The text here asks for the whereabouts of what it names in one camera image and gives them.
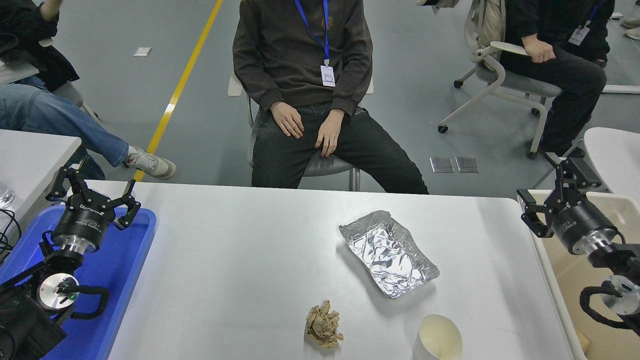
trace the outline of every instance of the chair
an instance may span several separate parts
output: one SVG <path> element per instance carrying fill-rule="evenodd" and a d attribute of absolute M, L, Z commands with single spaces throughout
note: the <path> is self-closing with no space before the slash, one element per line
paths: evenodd
<path fill-rule="evenodd" d="M 242 94 L 243 90 L 244 89 L 242 88 L 242 84 L 240 84 L 240 80 L 238 80 L 236 75 L 232 72 L 229 79 L 227 95 L 237 97 Z M 371 93 L 373 93 L 373 79 L 369 84 L 369 88 L 367 89 L 366 94 Z M 247 151 L 247 158 L 249 161 L 249 165 L 253 167 L 253 146 L 255 145 L 257 128 L 253 127 L 253 123 L 255 120 L 253 118 L 251 98 L 249 98 L 249 95 L 246 96 L 246 103 L 249 126 L 252 128 L 251 140 L 249 141 L 249 149 Z M 320 156 L 320 153 L 321 150 L 318 149 L 318 151 L 316 151 L 311 157 L 309 163 L 307 164 L 307 168 L 305 169 L 305 173 L 303 174 L 304 177 L 334 175 L 341 172 L 349 171 L 349 191 L 360 191 L 359 168 L 356 168 L 348 162 L 341 160 L 337 156 L 330 155 L 329 157 L 325 158 L 323 156 Z"/>
<path fill-rule="evenodd" d="M 506 71 L 498 62 L 501 51 L 527 55 L 521 46 L 497 41 L 504 40 L 505 23 L 504 0 L 473 0 L 465 21 L 465 41 L 470 50 L 469 58 L 475 63 L 475 66 L 462 78 L 454 81 L 453 85 L 456 88 L 460 88 L 466 79 L 476 74 L 488 86 L 441 121 L 438 125 L 438 132 L 441 134 L 446 133 L 449 129 L 448 123 L 460 116 L 464 111 L 467 111 L 483 97 L 494 95 L 519 104 L 528 105 L 534 115 L 540 116 L 531 148 L 526 154 L 528 158 L 533 159 L 538 153 L 540 138 L 547 121 L 545 102 L 549 97 L 558 96 L 562 90 L 557 86 Z M 500 87 L 523 92 L 525 93 L 524 98 L 501 92 L 499 91 Z M 540 102 L 530 100 L 530 94 L 540 96 Z"/>
<path fill-rule="evenodd" d="M 95 120 L 98 124 L 100 124 L 100 119 L 98 119 L 98 115 L 89 108 L 89 105 L 84 101 L 82 94 L 80 91 L 76 89 L 73 84 L 67 81 L 61 87 L 55 89 L 52 92 L 54 95 L 64 97 L 65 99 L 71 101 L 78 108 L 81 108 L 85 113 L 89 114 L 93 120 Z"/>

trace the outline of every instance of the aluminum foil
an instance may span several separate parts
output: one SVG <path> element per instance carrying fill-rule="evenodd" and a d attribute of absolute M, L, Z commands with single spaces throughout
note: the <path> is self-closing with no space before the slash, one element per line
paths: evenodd
<path fill-rule="evenodd" d="M 388 211 L 375 211 L 339 229 L 380 290 L 392 299 L 440 275 L 438 267 L 418 249 L 409 230 Z"/>

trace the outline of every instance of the metal floor plate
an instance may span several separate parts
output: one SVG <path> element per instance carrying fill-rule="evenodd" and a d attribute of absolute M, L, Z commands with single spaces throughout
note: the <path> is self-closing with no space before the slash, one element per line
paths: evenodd
<path fill-rule="evenodd" d="M 476 158 L 466 156 L 456 156 L 456 164 L 459 172 L 480 172 Z"/>
<path fill-rule="evenodd" d="M 453 165 L 451 165 L 451 159 L 442 156 L 435 156 L 429 158 L 431 161 L 431 168 L 433 172 L 453 172 Z"/>

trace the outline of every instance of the hand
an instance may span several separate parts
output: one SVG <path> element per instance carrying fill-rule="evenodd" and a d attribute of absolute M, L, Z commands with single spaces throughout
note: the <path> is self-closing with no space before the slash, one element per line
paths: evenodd
<path fill-rule="evenodd" d="M 62 0 L 45 0 L 40 7 L 40 13 L 45 21 L 52 21 L 60 12 Z"/>
<path fill-rule="evenodd" d="M 327 116 L 322 125 L 320 125 L 315 146 L 317 149 L 320 147 L 320 144 L 322 144 L 320 156 L 328 157 L 335 151 L 335 148 L 338 146 L 338 135 L 340 135 L 343 118 L 344 111 L 332 109 L 331 112 L 329 112 L 329 116 Z"/>
<path fill-rule="evenodd" d="M 524 51 L 531 56 L 531 61 L 534 63 L 543 63 L 556 58 L 553 46 L 538 40 L 538 34 L 523 37 L 522 44 L 524 45 Z"/>
<path fill-rule="evenodd" d="M 607 60 L 605 59 L 597 59 L 597 60 L 593 60 L 593 62 L 595 62 L 599 67 L 603 69 L 607 67 Z"/>
<path fill-rule="evenodd" d="M 287 135 L 299 139 L 305 128 L 302 126 L 302 118 L 296 109 L 284 101 L 278 101 L 269 108 L 273 114 L 273 119 L 280 127 L 280 130 Z"/>

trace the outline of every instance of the white sneaker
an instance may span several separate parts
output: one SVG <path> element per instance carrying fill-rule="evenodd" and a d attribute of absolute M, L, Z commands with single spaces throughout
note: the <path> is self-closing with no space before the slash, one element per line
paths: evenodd
<path fill-rule="evenodd" d="M 634 18 L 631 18 L 631 19 L 625 19 L 622 22 L 622 26 L 624 26 L 625 28 L 629 28 L 629 29 L 637 28 L 638 26 L 640 26 L 640 17 L 634 17 Z"/>
<path fill-rule="evenodd" d="M 177 167 L 171 161 L 150 154 L 138 146 L 133 146 L 133 148 L 137 152 L 131 153 L 124 165 L 142 170 L 160 180 L 169 180 L 175 175 Z"/>
<path fill-rule="evenodd" d="M 625 35 L 632 39 L 640 40 L 640 27 L 626 30 Z"/>

